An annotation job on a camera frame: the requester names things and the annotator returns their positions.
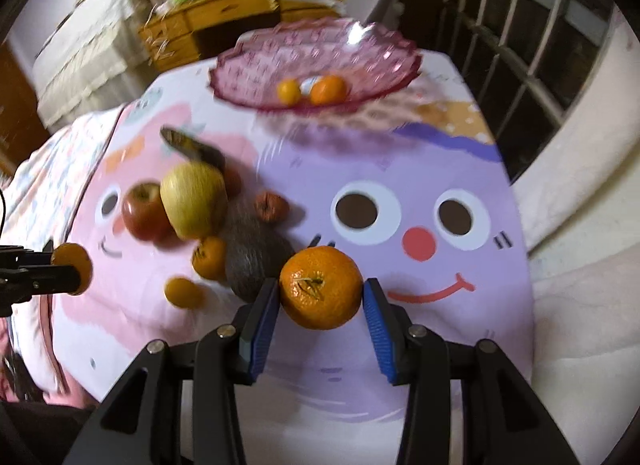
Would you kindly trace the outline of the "dark green avocado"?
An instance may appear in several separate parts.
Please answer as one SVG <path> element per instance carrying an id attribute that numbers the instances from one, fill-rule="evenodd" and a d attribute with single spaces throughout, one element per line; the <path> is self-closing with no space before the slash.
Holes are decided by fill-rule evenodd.
<path id="1" fill-rule="evenodd" d="M 295 254 L 290 241 L 261 222 L 245 203 L 231 206 L 221 237 L 226 243 L 227 284 L 245 303 L 254 303 L 264 281 L 280 277 Z"/>

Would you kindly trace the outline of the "small orange kumquat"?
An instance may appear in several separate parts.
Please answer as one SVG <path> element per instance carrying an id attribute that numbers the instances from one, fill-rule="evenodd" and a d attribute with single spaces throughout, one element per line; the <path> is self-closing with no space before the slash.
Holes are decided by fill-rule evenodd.
<path id="1" fill-rule="evenodd" d="M 285 107 L 295 107 L 302 101 L 303 94 L 299 82 L 295 78 L 285 78 L 277 86 L 277 97 Z"/>

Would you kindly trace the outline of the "small dark red fruit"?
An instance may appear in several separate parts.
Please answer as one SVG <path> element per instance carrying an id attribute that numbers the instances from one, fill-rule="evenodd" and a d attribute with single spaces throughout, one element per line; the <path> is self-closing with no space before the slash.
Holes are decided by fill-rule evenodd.
<path id="1" fill-rule="evenodd" d="M 268 225 L 277 225 L 288 219 L 290 204 L 278 193 L 264 191 L 256 196 L 254 210 L 261 222 Z"/>

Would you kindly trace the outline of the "yellow pear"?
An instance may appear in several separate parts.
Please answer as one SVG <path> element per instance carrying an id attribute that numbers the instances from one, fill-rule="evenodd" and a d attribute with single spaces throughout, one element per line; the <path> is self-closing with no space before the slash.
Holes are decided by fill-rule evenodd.
<path id="1" fill-rule="evenodd" d="M 216 234 L 228 211 L 224 176 L 203 162 L 184 162 L 169 170 L 160 183 L 160 198 L 181 240 Z"/>

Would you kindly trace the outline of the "cartoon monster printed cloth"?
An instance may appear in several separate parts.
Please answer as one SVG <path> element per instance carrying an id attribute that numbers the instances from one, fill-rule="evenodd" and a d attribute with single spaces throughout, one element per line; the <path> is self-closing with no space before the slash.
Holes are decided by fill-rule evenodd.
<path id="1" fill-rule="evenodd" d="M 142 243 L 122 224 L 126 192 L 181 161 L 163 126 L 224 152 L 244 199 L 270 190 L 288 200 L 281 231 L 294 247 L 335 243 L 414 322 L 462 344 L 492 338 L 522 374 L 532 372 L 520 216 L 500 154 L 446 56 L 428 52 L 407 89 L 334 120 L 228 106 L 209 90 L 209 68 L 167 72 L 128 106 L 77 118 L 6 190 L 4 242 L 75 242 L 93 263 L 85 294 L 14 312 L 15 346 L 50 399 L 102 399 L 145 343 L 194 341 L 239 307 L 230 289 L 206 281 L 202 309 L 172 306 L 165 283 L 194 277 L 193 244 Z"/>

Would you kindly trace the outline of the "white curtain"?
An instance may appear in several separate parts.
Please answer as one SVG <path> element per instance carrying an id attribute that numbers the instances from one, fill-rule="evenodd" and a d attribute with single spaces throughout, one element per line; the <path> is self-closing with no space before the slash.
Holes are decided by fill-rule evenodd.
<path id="1" fill-rule="evenodd" d="M 533 386 L 578 461 L 600 464 L 639 407 L 639 40 L 622 14 L 513 190 L 534 287 Z"/>

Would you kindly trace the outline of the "orange mandarin with leaf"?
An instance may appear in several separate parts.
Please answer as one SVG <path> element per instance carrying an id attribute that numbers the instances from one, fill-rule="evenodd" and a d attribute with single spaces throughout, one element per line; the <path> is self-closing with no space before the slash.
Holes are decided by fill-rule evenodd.
<path id="1" fill-rule="evenodd" d="M 280 273 L 281 303 L 305 329 L 329 331 L 346 324 L 360 308 L 363 277 L 356 263 L 332 246 L 308 247 Z"/>

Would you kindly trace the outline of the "pink glass fruit plate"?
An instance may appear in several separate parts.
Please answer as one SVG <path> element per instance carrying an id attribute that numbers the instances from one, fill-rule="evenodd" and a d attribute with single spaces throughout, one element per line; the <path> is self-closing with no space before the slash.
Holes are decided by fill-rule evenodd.
<path id="1" fill-rule="evenodd" d="M 382 24 L 302 20 L 241 36 L 209 70 L 209 87 L 222 101 L 262 113 L 351 111 L 406 88 L 420 75 L 421 63 L 416 45 Z M 314 106 L 311 86 L 330 74 L 344 78 L 348 97 L 334 106 Z M 278 100 L 277 86 L 285 78 L 295 78 L 302 89 L 295 107 Z"/>

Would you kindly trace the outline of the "dark overripe banana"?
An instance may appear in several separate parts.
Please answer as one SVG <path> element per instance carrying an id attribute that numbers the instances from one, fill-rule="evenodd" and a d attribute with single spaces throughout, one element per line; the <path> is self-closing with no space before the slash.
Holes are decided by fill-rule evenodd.
<path id="1" fill-rule="evenodd" d="M 177 129 L 163 126 L 160 136 L 171 149 L 181 153 L 188 160 L 203 162 L 212 165 L 221 172 L 226 167 L 226 159 L 222 152 L 211 144 L 204 144 L 193 137 L 179 132 Z"/>

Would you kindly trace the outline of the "small round orange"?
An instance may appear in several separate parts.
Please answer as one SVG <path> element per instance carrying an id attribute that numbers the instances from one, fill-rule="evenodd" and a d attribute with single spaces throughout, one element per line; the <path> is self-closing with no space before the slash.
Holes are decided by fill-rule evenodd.
<path id="1" fill-rule="evenodd" d="M 79 284 L 70 295 L 84 294 L 93 278 L 93 264 L 88 251 L 77 243 L 63 243 L 52 253 L 51 263 L 54 266 L 73 267 L 79 275 Z"/>

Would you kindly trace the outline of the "large orange mandarin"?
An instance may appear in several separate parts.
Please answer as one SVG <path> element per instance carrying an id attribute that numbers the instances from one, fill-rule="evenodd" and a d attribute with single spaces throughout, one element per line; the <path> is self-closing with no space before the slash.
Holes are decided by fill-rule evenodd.
<path id="1" fill-rule="evenodd" d="M 314 106 L 334 106 L 344 102 L 349 93 L 349 86 L 343 77 L 326 75 L 318 78 L 311 86 L 309 100 Z"/>

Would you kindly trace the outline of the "small orange mandarin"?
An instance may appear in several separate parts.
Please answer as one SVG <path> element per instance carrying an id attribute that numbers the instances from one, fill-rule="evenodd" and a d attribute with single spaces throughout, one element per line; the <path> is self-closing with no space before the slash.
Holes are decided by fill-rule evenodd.
<path id="1" fill-rule="evenodd" d="M 203 279 L 226 280 L 227 244 L 222 237 L 206 237 L 192 254 L 192 268 Z"/>

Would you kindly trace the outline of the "wooden desk with drawers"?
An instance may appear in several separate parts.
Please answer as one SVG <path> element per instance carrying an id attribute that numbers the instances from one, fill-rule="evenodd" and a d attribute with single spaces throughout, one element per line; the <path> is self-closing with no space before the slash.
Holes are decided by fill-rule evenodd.
<path id="1" fill-rule="evenodd" d="M 165 72 L 213 58 L 246 32 L 335 15 L 327 6 L 294 0 L 191 0 L 152 18 L 138 34 L 154 68 Z"/>

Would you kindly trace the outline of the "red apple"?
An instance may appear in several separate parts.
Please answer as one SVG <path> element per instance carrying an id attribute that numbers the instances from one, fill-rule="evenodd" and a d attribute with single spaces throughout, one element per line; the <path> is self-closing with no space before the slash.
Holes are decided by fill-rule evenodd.
<path id="1" fill-rule="evenodd" d="M 157 242 L 166 237 L 171 225 L 157 181 L 141 181 L 127 191 L 122 201 L 122 221 L 139 241 Z"/>

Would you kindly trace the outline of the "metal window grille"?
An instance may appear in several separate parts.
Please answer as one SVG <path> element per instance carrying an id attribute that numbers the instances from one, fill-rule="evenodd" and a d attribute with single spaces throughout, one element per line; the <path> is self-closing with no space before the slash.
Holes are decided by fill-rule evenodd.
<path id="1" fill-rule="evenodd" d="M 432 0 L 428 47 L 454 62 L 510 177 L 533 163 L 584 92 L 612 0 Z"/>

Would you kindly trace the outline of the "brown wooden door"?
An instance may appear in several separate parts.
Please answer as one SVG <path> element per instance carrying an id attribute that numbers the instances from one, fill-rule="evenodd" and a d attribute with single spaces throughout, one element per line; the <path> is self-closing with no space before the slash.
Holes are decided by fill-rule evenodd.
<path id="1" fill-rule="evenodd" d="M 50 138 L 37 111 L 37 98 L 17 64 L 9 44 L 1 44 L 0 58 L 1 171 L 13 176 L 21 162 Z"/>

